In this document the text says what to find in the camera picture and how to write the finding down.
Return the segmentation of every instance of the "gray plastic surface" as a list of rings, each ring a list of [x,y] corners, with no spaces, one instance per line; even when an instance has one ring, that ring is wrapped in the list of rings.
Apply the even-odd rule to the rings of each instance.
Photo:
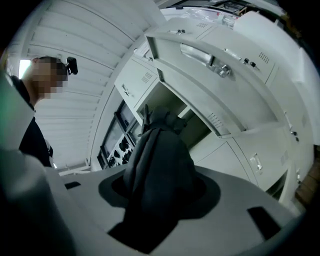
[[[98,185],[124,168],[122,165],[88,174],[62,177],[65,184],[73,181],[81,184],[68,190],[69,196],[82,209],[82,213],[105,232],[122,221],[124,209],[112,207],[103,200],[99,195]],[[151,255],[227,256],[252,249],[264,242],[247,212],[247,209],[252,207],[262,206],[280,227],[293,219],[287,209],[250,182],[199,166],[196,166],[196,170],[219,185],[219,203],[201,219],[180,220]],[[110,246],[114,252],[119,246],[126,248],[116,240],[111,241]]]

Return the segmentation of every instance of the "ceiling panel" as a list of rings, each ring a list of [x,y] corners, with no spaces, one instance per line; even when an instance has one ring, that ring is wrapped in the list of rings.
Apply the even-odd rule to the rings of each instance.
[[[9,51],[20,59],[77,60],[78,74],[35,107],[36,122],[58,168],[83,163],[91,155],[114,88],[114,72],[159,18],[162,14],[152,0],[49,0],[16,34]]]

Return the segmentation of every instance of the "cabinet door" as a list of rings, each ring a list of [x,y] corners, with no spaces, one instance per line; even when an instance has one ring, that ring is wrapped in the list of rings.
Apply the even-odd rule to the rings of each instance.
[[[125,102],[134,107],[156,78],[155,73],[130,59],[114,84]]]
[[[314,160],[312,128],[306,107],[296,86],[280,68],[276,72],[269,89],[282,108],[283,118],[287,123],[285,132],[288,134],[296,133],[296,136],[291,135],[294,160],[303,179]]]
[[[227,142],[195,165],[249,181],[245,169]]]
[[[188,36],[196,39],[210,28],[216,28],[217,26],[217,24],[211,22],[191,18],[172,18],[159,27],[155,32],[176,34],[178,30],[185,30],[185,33],[182,34],[182,36]]]
[[[266,191],[287,170],[289,155],[282,127],[234,137],[249,162],[258,186]]]
[[[254,72],[264,83],[268,80],[275,65],[275,62],[257,44],[225,26],[218,26],[202,38],[201,41],[222,50],[227,49],[225,50],[226,54],[236,54],[241,58],[239,61],[241,65],[244,65],[242,64],[244,59],[248,59],[247,68]]]

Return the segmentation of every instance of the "person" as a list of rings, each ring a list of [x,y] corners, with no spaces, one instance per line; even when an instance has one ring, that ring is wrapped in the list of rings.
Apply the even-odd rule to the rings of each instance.
[[[45,56],[32,59],[22,79],[14,75],[11,79],[17,91],[34,111],[40,100],[48,98],[57,91],[57,87],[62,87],[63,81],[68,80],[68,70],[61,60]],[[53,149],[48,148],[48,144],[33,117],[22,138],[20,151],[36,157],[45,167],[53,167]]]

